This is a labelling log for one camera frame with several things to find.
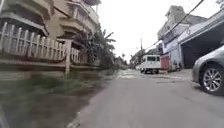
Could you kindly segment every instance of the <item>sky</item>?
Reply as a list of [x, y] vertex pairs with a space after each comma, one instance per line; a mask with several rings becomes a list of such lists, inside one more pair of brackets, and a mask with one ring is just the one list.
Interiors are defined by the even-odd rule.
[[[184, 7], [189, 12], [200, 0], [101, 0], [98, 15], [102, 29], [116, 40], [116, 56], [125, 54], [129, 61], [131, 55], [143, 48], [150, 47], [157, 41], [157, 32], [164, 25], [165, 14], [171, 5]], [[209, 18], [219, 11], [216, 0], [205, 0], [192, 14]]]

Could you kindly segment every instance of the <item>white van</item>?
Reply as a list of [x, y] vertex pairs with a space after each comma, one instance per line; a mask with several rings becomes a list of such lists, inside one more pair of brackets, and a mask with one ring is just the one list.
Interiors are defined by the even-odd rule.
[[161, 62], [159, 55], [144, 55], [142, 58], [142, 63], [140, 65], [141, 73], [155, 73], [158, 74], [161, 69]]

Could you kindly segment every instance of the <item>concrete road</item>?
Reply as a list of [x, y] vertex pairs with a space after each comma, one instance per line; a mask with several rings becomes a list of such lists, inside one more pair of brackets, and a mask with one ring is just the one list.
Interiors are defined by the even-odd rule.
[[224, 97], [190, 80], [126, 70], [92, 98], [80, 122], [81, 128], [223, 128]]

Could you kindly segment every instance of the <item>silver car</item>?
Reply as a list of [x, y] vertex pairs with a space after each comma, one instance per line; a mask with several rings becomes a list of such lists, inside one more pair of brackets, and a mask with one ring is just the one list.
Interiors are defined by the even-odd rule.
[[192, 76], [209, 94], [224, 95], [224, 46], [199, 58]]

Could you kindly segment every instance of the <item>white fence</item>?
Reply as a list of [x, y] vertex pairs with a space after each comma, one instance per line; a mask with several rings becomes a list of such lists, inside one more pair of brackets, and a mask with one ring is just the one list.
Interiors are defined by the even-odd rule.
[[[0, 26], [0, 51], [21, 57], [62, 60], [66, 56], [66, 44], [4, 23]], [[72, 48], [71, 51], [72, 60], [79, 63], [79, 50]]]

